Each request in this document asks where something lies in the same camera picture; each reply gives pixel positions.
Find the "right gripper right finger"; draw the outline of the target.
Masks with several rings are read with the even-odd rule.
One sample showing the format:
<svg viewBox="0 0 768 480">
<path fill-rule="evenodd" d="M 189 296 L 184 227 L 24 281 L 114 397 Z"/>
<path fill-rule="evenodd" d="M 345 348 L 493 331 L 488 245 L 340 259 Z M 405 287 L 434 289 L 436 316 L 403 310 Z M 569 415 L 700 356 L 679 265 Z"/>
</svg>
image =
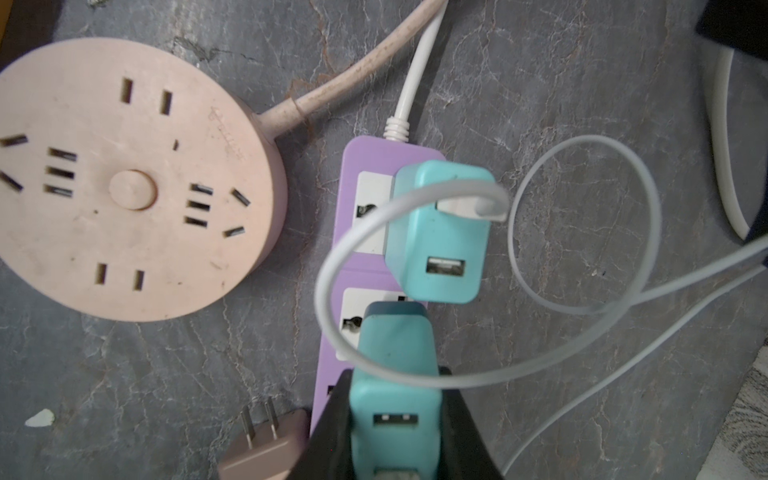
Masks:
<svg viewBox="0 0 768 480">
<path fill-rule="evenodd" d="M 503 479 L 457 389 L 442 391 L 438 479 Z"/>
</svg>

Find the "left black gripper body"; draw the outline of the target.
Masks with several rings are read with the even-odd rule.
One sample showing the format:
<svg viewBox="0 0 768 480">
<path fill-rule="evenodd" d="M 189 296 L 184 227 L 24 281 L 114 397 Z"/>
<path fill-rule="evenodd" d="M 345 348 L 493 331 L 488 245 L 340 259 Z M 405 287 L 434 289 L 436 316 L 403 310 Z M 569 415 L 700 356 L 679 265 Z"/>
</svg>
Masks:
<svg viewBox="0 0 768 480">
<path fill-rule="evenodd" d="M 767 59 L 767 0 L 709 0 L 698 35 L 755 58 Z"/>
</svg>

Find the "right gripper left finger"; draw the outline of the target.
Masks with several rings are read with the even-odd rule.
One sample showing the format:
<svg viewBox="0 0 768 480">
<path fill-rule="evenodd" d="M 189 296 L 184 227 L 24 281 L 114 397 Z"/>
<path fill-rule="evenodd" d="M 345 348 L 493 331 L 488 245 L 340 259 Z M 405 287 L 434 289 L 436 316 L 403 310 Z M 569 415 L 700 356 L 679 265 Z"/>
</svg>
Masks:
<svg viewBox="0 0 768 480">
<path fill-rule="evenodd" d="M 349 405 L 352 376 L 350 369 L 341 373 L 288 480 L 354 478 Z"/>
</svg>

